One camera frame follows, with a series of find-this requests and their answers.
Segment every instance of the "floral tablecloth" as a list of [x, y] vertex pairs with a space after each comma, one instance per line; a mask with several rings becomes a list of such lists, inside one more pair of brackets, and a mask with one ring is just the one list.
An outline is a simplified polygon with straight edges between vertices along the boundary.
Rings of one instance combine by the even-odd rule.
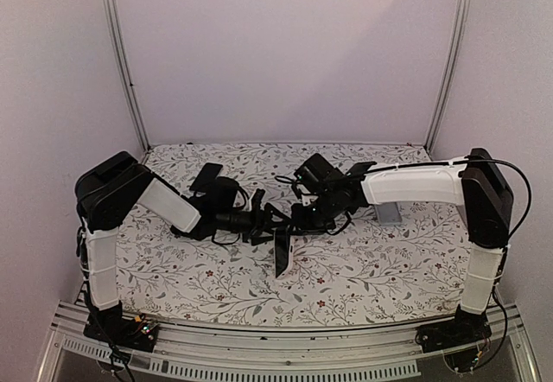
[[[296, 203], [275, 175], [292, 175], [315, 152], [342, 171], [356, 162], [420, 162], [423, 148], [355, 144], [187, 144], [155, 147], [146, 165], [185, 194], [206, 162], [284, 212]], [[274, 278], [271, 243], [218, 246], [176, 238], [135, 207], [118, 238], [124, 307], [164, 317], [272, 327], [347, 326], [453, 314], [468, 262], [455, 207], [400, 203], [404, 224], [381, 226], [371, 208], [338, 236], [299, 238], [294, 269]]]

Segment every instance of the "white backdrop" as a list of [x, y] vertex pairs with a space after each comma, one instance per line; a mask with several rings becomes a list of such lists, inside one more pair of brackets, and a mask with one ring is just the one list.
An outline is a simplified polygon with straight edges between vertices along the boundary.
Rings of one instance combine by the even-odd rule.
[[150, 141], [423, 143], [456, 0], [117, 0]]

